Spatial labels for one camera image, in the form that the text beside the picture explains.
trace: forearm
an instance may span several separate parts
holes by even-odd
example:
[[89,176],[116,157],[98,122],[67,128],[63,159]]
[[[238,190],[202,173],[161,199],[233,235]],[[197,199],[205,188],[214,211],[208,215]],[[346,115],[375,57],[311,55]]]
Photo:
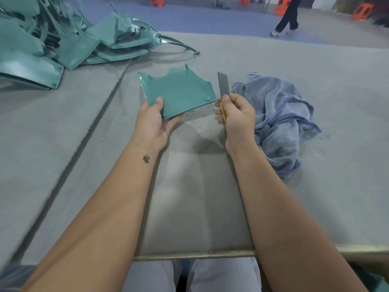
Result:
[[121,291],[158,154],[131,141],[22,291]]
[[233,161],[255,249],[274,292],[366,291],[255,143]]

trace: hand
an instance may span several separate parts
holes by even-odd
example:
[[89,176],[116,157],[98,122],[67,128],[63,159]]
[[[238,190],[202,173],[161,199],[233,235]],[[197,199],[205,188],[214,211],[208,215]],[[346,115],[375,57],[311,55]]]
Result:
[[133,139],[146,145],[157,154],[163,149],[173,127],[181,119],[182,114],[167,121],[162,121],[161,110],[163,99],[158,97],[153,106],[149,106],[147,100],[143,103],[135,123]]
[[[223,95],[222,98],[217,99],[215,106],[220,107],[220,102],[223,103],[223,108],[227,116],[226,149],[233,157],[240,149],[245,149],[247,145],[250,146],[252,143],[255,144],[255,110],[250,103],[239,94],[231,93],[230,96]],[[221,110],[217,110],[216,114],[221,115]],[[219,117],[217,120],[221,123],[224,122],[222,117]]]

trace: person's lap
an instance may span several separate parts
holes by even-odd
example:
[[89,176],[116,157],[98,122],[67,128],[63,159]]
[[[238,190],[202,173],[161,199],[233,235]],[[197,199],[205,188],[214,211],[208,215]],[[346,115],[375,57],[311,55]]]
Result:
[[[179,261],[133,262],[122,292],[174,292]],[[200,259],[191,261],[187,292],[260,292],[261,279],[254,257]]]

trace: person's left arm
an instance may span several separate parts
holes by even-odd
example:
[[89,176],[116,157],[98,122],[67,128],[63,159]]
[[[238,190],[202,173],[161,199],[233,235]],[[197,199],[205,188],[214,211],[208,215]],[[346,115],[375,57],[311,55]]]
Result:
[[111,172],[21,292],[120,292],[138,241],[159,152],[180,117],[162,122],[162,98],[139,110],[134,134]]

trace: red stool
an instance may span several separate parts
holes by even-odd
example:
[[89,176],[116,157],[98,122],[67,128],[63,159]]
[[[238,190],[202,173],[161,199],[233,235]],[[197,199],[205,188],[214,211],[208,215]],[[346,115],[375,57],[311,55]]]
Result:
[[283,16],[290,3],[291,0],[278,0],[278,4],[274,9],[273,14],[277,14],[277,16]]
[[239,0],[239,4],[244,5],[244,4],[250,4],[251,0]]
[[165,0],[150,0],[150,5],[162,8],[162,5],[165,7]]
[[374,4],[371,3],[362,3],[359,5],[357,10],[351,15],[351,18],[354,20],[366,19],[369,16],[370,12],[373,9]]

